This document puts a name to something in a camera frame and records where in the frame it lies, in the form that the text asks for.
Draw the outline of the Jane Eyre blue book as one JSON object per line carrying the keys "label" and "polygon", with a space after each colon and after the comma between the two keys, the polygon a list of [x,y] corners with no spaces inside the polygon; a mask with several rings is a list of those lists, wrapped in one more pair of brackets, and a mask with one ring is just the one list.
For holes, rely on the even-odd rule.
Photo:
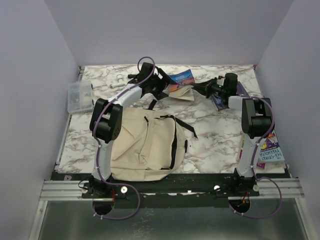
{"label": "Jane Eyre blue book", "polygon": [[195,79],[190,69],[169,77],[176,83],[168,86],[169,97],[192,102],[195,100],[192,90]]}

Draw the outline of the beige student backpack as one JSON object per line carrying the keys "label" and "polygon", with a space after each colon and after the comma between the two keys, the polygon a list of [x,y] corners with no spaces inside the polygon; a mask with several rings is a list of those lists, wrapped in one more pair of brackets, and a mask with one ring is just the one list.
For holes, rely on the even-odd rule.
{"label": "beige student backpack", "polygon": [[128,182],[159,181],[174,172],[188,150],[185,130],[195,129],[164,111],[128,107],[111,153],[111,175]]}

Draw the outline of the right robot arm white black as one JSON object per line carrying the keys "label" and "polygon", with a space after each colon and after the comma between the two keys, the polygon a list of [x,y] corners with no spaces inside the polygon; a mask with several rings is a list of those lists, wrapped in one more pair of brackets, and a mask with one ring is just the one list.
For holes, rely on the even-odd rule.
{"label": "right robot arm white black", "polygon": [[241,129],[244,142],[239,163],[235,169],[240,178],[256,178],[260,150],[265,138],[274,130],[275,117],[269,98],[258,96],[240,96],[237,94],[238,76],[226,73],[223,84],[218,84],[218,78],[212,78],[201,83],[193,83],[193,90],[205,96],[220,97],[221,102],[229,109],[241,110]]}

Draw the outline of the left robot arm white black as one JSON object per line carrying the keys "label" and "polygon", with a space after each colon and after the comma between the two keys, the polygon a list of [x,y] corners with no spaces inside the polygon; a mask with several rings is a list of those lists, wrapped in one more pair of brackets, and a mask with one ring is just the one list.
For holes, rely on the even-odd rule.
{"label": "left robot arm white black", "polygon": [[107,180],[111,176],[112,147],[122,128],[123,111],[146,94],[152,94],[158,100],[165,98],[167,95],[163,91],[168,85],[175,84],[154,63],[144,62],[123,90],[109,99],[96,101],[89,129],[97,143],[92,176],[99,180],[93,187],[99,197],[107,197],[111,191]]}

